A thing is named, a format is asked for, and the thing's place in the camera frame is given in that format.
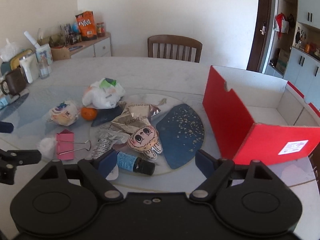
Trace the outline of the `blue label dark bottle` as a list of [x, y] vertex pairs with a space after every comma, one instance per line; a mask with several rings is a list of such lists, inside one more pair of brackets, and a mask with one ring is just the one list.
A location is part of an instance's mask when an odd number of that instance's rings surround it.
[[154, 163], [123, 152], [118, 152], [117, 154], [117, 165], [119, 166], [119, 168], [122, 168], [124, 170], [145, 174], [148, 176], [153, 175], [155, 171]]

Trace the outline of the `clear printed sachet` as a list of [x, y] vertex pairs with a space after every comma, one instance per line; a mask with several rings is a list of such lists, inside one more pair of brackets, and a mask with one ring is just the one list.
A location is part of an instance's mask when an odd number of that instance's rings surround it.
[[103, 129], [96, 135], [97, 142], [93, 148], [91, 157], [93, 159], [98, 159], [107, 151], [111, 150], [114, 145], [127, 143], [129, 137], [130, 136], [127, 133], [114, 131], [112, 129]]

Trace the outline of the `pink binder clip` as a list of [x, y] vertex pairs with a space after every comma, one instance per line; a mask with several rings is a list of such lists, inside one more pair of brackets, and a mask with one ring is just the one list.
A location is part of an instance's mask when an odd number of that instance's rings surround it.
[[55, 146], [55, 156], [59, 160], [74, 160], [75, 152], [77, 151], [90, 151], [92, 143], [90, 140], [84, 142], [76, 142], [74, 133], [68, 129], [57, 133]]

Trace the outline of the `cartoon face plush pouch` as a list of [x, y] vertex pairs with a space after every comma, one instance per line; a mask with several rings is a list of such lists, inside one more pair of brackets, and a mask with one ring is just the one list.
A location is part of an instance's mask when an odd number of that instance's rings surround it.
[[133, 133], [127, 144], [129, 148], [144, 155], [149, 160], [156, 160], [163, 153], [163, 147], [157, 130], [149, 125], [142, 127]]

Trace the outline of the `orange tangerine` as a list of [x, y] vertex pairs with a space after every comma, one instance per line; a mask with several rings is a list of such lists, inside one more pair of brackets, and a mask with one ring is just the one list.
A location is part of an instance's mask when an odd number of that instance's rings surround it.
[[80, 114], [86, 121], [93, 121], [98, 114], [98, 110], [94, 108], [82, 107]]

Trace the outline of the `silver foil snack wrapper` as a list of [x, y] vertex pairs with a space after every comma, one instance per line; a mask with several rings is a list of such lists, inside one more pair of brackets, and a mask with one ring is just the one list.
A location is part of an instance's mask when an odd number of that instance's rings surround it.
[[123, 111], [111, 121], [111, 124], [129, 134], [134, 133], [139, 128], [151, 125], [151, 118], [161, 112], [157, 105], [144, 102], [120, 101], [118, 106]]

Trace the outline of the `blueberry bread packet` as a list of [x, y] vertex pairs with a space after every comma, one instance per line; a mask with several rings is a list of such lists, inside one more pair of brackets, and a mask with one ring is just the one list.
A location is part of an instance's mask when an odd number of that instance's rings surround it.
[[60, 126], [70, 126], [78, 120], [79, 111], [72, 101], [64, 101], [49, 111], [49, 121]]

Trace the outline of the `white plastic bag with packet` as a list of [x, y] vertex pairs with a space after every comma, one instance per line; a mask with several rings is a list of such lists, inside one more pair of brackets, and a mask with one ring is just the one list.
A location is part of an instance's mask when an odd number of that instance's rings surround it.
[[124, 95], [125, 89], [117, 80], [104, 78], [91, 84], [85, 90], [82, 104], [89, 108], [112, 109], [117, 106]]

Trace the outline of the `brown mug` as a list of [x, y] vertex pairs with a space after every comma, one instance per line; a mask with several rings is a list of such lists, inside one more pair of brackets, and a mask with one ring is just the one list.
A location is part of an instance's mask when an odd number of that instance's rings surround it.
[[15, 96], [26, 89], [27, 83], [23, 77], [21, 68], [8, 72], [1, 82], [1, 91], [4, 95]]

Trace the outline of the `white kettle jug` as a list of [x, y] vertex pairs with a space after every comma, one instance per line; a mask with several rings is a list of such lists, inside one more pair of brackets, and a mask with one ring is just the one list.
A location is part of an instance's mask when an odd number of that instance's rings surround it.
[[23, 69], [28, 83], [33, 83], [39, 78], [37, 58], [34, 52], [28, 53], [19, 58], [20, 67]]

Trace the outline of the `clear drinking glass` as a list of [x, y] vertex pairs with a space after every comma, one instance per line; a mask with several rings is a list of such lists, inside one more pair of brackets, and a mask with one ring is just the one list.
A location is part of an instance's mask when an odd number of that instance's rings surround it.
[[50, 75], [49, 65], [48, 65], [47, 59], [40, 60], [38, 62], [38, 68], [39, 68], [39, 77], [40, 78], [45, 79]]

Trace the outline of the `illustrated paper box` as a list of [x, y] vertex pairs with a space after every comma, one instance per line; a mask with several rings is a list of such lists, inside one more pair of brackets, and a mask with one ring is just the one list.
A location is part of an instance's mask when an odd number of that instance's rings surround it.
[[39, 48], [36, 48], [35, 53], [38, 62], [47, 60], [49, 66], [53, 64], [53, 56], [50, 45], [48, 43], [40, 46]]

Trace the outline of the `white sideboard cabinet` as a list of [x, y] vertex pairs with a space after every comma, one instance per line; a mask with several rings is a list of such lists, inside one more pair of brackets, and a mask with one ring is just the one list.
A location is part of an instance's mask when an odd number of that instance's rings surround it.
[[68, 46], [71, 59], [89, 57], [111, 57], [111, 34], [105, 33], [104, 37], [96, 40], [82, 41]]

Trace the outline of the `orange snack bag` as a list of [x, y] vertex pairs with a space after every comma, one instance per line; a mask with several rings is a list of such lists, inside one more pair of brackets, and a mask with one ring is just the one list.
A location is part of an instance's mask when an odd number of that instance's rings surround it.
[[92, 11], [85, 11], [75, 16], [83, 41], [96, 40], [97, 30]]

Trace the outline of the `red lid jar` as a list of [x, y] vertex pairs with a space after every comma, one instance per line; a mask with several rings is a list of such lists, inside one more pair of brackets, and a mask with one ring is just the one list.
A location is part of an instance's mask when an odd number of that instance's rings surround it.
[[105, 36], [105, 26], [104, 22], [97, 23], [97, 37]]

